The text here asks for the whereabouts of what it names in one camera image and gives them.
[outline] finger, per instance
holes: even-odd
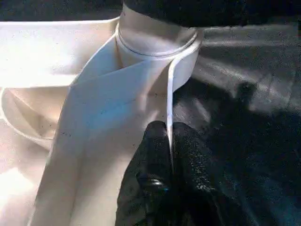
[[[124,174],[116,226],[155,225],[159,205],[169,190],[171,165],[165,123],[150,123]],[[160,218],[161,225],[165,219]]]

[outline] black surface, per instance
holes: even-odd
[[[174,121],[195,128],[175,123],[182,128],[175,142],[183,137],[184,175],[190,190],[217,203],[225,225],[301,225],[300,113],[252,110],[256,90],[243,82],[232,98],[190,79],[175,92]],[[238,223],[243,214],[235,216],[236,208],[248,223]]]
[[[186,27],[262,24],[301,13],[299,0],[125,0],[132,10]]]
[[[0,0],[0,21],[103,20],[121,10],[121,0]]]

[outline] white plastic sheet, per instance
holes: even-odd
[[[149,122],[167,121],[172,92],[190,77],[201,35],[182,52],[148,57],[116,32],[70,87],[31,226],[114,225],[123,173]]]

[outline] black sleeve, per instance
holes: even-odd
[[[132,10],[186,27],[262,24],[300,14],[299,0],[124,0]]]

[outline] gloved hand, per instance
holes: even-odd
[[[148,125],[121,183],[116,226],[171,224],[172,168],[165,124]]]
[[[124,174],[115,225],[247,225],[239,206],[216,189],[214,164],[200,135],[175,123],[172,175],[165,124],[150,123]]]

